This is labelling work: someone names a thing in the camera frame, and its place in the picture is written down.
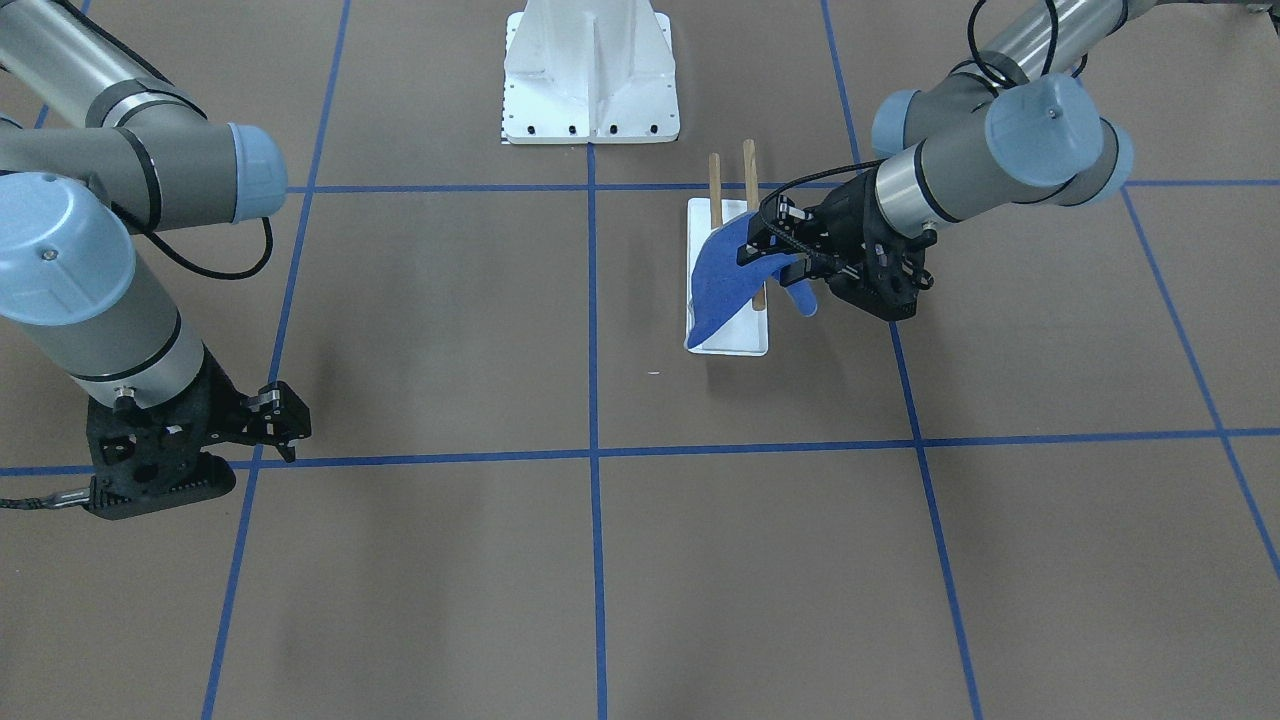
wooden stick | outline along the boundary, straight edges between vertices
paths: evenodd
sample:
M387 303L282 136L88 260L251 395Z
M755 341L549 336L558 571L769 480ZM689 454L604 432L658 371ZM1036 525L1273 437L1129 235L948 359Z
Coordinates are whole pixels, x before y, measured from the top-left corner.
M721 183L719 152L712 152L708 160L712 190L712 229L724 224L724 188Z
M760 209L760 174L755 168L754 140L742 141L742 167L746 169L746 210L755 213ZM765 307L764 286L760 286L760 292L756 292L755 297L751 299L751 309L760 311Z

blue cloth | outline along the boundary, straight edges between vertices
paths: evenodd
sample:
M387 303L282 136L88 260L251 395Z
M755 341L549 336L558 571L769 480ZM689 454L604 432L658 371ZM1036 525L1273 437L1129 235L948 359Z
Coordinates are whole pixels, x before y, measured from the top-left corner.
M707 342L751 300L765 281L771 277L778 279L782 269L796 261L794 255L780 254L741 266L737 264L737 249L746 245L751 215L753 213L744 213L713 232L698 254L690 278L694 327L685 347ZM804 316L818 311L818 297L809 281L792 284L787 293Z

